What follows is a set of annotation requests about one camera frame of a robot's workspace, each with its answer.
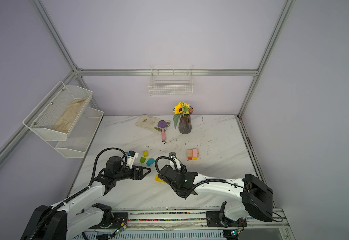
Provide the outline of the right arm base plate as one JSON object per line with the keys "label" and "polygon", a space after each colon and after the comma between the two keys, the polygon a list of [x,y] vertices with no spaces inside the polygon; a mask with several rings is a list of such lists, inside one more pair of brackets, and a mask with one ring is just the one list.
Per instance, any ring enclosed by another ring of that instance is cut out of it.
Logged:
{"label": "right arm base plate", "polygon": [[219,211],[207,211],[206,212],[207,226],[212,227],[222,227],[222,228],[231,228],[238,227],[244,228],[247,226],[245,218],[239,218],[238,220],[230,220],[227,218],[224,213]]}

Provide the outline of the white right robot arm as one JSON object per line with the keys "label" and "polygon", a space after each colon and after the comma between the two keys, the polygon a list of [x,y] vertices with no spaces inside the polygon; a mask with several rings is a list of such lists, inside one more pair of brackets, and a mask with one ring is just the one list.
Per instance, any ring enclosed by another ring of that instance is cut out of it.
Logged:
{"label": "white right robot arm", "polygon": [[217,179],[165,165],[158,171],[158,177],[185,200],[200,195],[223,197],[220,216],[224,221],[233,222],[249,216],[266,223],[274,221],[273,190],[254,175]]}

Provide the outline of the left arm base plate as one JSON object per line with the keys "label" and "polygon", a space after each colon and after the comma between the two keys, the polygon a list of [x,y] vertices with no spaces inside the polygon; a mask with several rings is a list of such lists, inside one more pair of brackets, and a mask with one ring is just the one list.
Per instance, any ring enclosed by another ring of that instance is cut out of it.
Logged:
{"label": "left arm base plate", "polygon": [[121,228],[127,224],[128,215],[127,212],[105,214],[98,226],[102,229]]}

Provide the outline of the pink rectangular block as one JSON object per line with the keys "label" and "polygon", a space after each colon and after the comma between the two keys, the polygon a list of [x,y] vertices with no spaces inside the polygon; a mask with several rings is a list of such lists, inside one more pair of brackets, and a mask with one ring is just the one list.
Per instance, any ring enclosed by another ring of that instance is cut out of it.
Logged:
{"label": "pink rectangular block", "polygon": [[196,159],[198,157],[198,150],[192,149],[192,158]]}

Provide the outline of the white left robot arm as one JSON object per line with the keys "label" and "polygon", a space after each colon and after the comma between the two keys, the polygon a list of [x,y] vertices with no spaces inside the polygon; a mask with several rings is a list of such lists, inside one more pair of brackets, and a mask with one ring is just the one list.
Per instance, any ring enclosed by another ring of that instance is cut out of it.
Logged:
{"label": "white left robot arm", "polygon": [[71,240],[91,227],[108,229],[123,222],[112,213],[112,208],[98,199],[108,194],[122,180],[142,180],[151,169],[129,167],[131,157],[114,156],[92,180],[92,183],[52,206],[41,205],[34,210],[22,234],[23,240]]}

